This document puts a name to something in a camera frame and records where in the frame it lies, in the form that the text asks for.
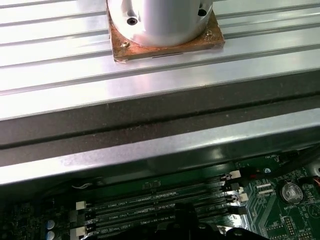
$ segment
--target electronic component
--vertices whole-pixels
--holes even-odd
[[[313,175],[302,168],[279,178],[253,178],[259,169],[273,171],[281,164],[276,155],[247,159],[223,167],[80,189],[77,196],[57,196],[41,204],[18,204],[0,224],[0,232],[8,240],[13,236],[14,240],[108,239],[138,226],[173,222],[175,205],[192,203],[204,223],[241,226],[272,240],[320,239],[309,230],[318,226],[320,216]]]
[[[248,200],[249,200],[249,198],[248,198],[248,195],[247,195],[246,193],[241,193],[241,194],[239,194],[239,201],[240,201],[241,203],[246,202],[246,201],[248,201]]]
[[[55,227],[55,225],[56,225],[55,221],[49,220],[46,222],[45,227],[46,229],[51,230]]]
[[[48,231],[46,233],[45,240],[54,240],[55,236],[56,236],[56,234],[54,231]]]
[[[304,198],[301,188],[293,182],[286,182],[281,187],[280,195],[290,205],[299,204]]]

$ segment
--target white connector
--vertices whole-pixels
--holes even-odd
[[[82,210],[82,209],[85,209],[86,207],[87,207],[86,201],[77,201],[75,203],[75,210]]]
[[[239,171],[239,170],[231,171],[231,172],[229,173],[229,175],[230,175],[230,178],[231,178],[231,179],[238,179],[238,178],[241,177],[241,174],[240,174],[240,171]]]
[[[248,201],[248,200],[249,200],[249,198],[248,198],[248,195],[247,195],[246,193],[241,193],[241,194],[239,194],[239,201],[240,201],[241,203],[246,202],[246,201]]]

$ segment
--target screw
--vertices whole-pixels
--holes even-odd
[[[204,224],[199,224],[199,225],[198,225],[198,228],[199,228],[199,229],[206,229],[206,225],[204,225]]]
[[[130,46],[130,42],[128,42],[128,41],[125,41],[121,44],[121,47],[123,47],[123,48],[128,48],[129,46]]]
[[[265,169],[263,170],[263,172],[264,172],[265,174],[269,174],[269,173],[271,173],[271,169],[270,169],[270,168],[265,168]]]
[[[212,31],[211,30],[208,30],[208,31],[206,31],[206,33],[205,33],[207,36],[212,36],[213,35],[213,33],[212,33]]]
[[[242,236],[242,232],[240,229],[236,229],[234,232],[233,232],[233,235],[235,236]]]

